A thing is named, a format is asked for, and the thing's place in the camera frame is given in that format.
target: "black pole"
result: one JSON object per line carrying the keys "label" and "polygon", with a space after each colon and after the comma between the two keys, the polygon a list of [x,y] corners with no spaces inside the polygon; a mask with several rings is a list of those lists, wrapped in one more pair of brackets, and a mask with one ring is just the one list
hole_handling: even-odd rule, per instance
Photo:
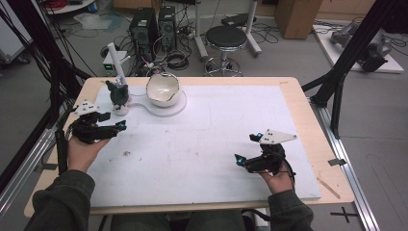
{"label": "black pole", "polygon": [[326,107],[327,101],[335,94],[330,128],[337,139],[340,138],[338,128],[344,79],[401,1],[376,0],[333,68],[327,74],[302,87],[306,91],[321,85],[318,93],[311,97],[312,103],[318,107]]}

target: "desk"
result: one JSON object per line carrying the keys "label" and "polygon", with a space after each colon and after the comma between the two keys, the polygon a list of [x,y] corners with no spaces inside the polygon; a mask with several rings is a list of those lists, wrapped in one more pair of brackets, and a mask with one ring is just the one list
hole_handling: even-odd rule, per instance
{"label": "desk", "polygon": [[[77,104],[87,99],[94,102],[99,89],[105,85],[108,78],[92,78],[85,82]],[[349,203],[354,200],[353,193],[344,178],[340,167],[331,167],[327,161],[334,159],[334,154],[324,136],[319,123],[300,87],[294,78],[270,78],[270,77],[244,77],[244,78],[219,78],[219,77],[184,77],[179,78],[182,86],[278,86],[287,102],[287,106],[293,118],[299,138],[311,164],[314,174],[318,178],[321,198],[307,200],[307,204]],[[144,86],[148,78],[128,78],[130,86]],[[68,118],[67,124],[75,119]],[[56,150],[53,151],[48,163],[57,163]],[[49,186],[57,177],[57,170],[45,170],[38,180],[35,191]],[[191,211],[227,208],[261,208],[267,207],[266,201],[254,201],[245,203],[217,203],[217,204],[189,204],[171,206],[142,206],[142,207],[114,207],[104,209],[91,208],[90,213],[118,214],[118,213],[149,213],[159,211]],[[24,214],[29,217],[33,214],[31,200],[28,202]]]}

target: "small robot arm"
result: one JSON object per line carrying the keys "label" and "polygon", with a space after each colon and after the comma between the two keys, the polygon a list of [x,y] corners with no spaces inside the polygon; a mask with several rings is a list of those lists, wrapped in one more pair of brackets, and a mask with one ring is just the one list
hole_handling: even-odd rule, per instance
{"label": "small robot arm", "polygon": [[[342,46],[342,48],[345,48],[359,26],[360,23],[354,21],[350,22],[350,24],[344,26],[342,30],[333,32],[330,42],[332,44],[338,43]],[[391,41],[378,32],[357,63],[366,72],[374,72],[382,64],[387,62],[384,57],[390,52]]]}

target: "gray floor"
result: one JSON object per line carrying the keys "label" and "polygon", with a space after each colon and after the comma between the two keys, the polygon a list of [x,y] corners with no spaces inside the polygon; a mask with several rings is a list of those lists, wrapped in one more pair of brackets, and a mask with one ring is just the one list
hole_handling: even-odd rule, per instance
{"label": "gray floor", "polygon": [[[119,36],[126,36],[129,22],[122,17],[110,15],[115,26],[107,31],[84,31],[66,15],[61,18],[63,27],[73,34],[68,40],[98,76],[104,76],[103,59],[99,53],[103,46]],[[219,24],[222,16],[215,19]],[[258,22],[274,26],[272,18],[259,18]],[[202,20],[202,31],[208,30],[211,18]],[[309,83],[326,73],[331,65],[326,59],[318,40],[310,35],[306,40],[282,39],[278,43],[262,42],[263,53],[254,58],[249,48],[232,54],[244,76],[293,76],[301,85]],[[176,76],[202,76],[204,64],[200,62],[195,44],[186,70],[168,70]],[[408,47],[400,48],[408,53]],[[209,56],[217,51],[207,48]],[[392,57],[405,69],[408,59],[395,51]],[[75,63],[85,71],[86,66],[74,56]],[[0,148],[2,166],[13,157],[22,142],[34,128],[48,107],[49,86],[41,78],[35,64],[13,64],[0,70],[1,124]],[[344,86],[344,101],[340,119],[340,135],[345,150],[356,171],[360,184],[368,198],[381,230],[408,230],[408,79],[407,74],[349,72]],[[306,92],[311,96],[316,90]],[[34,172],[9,211],[0,220],[0,230],[22,230],[28,221],[23,215],[30,191],[39,174]],[[363,230],[359,218],[331,216],[344,210],[356,214],[353,204],[312,206],[316,230]],[[91,217],[89,230],[97,230],[101,217]]]}

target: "cardboard box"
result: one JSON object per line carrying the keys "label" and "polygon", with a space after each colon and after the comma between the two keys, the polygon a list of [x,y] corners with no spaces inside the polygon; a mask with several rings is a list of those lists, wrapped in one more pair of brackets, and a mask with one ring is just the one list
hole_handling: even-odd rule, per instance
{"label": "cardboard box", "polygon": [[143,8],[154,8],[156,13],[159,11],[162,5],[162,0],[114,0],[114,7],[117,9],[137,9]]}
{"label": "cardboard box", "polygon": [[280,0],[275,21],[284,39],[306,39],[323,0]]}

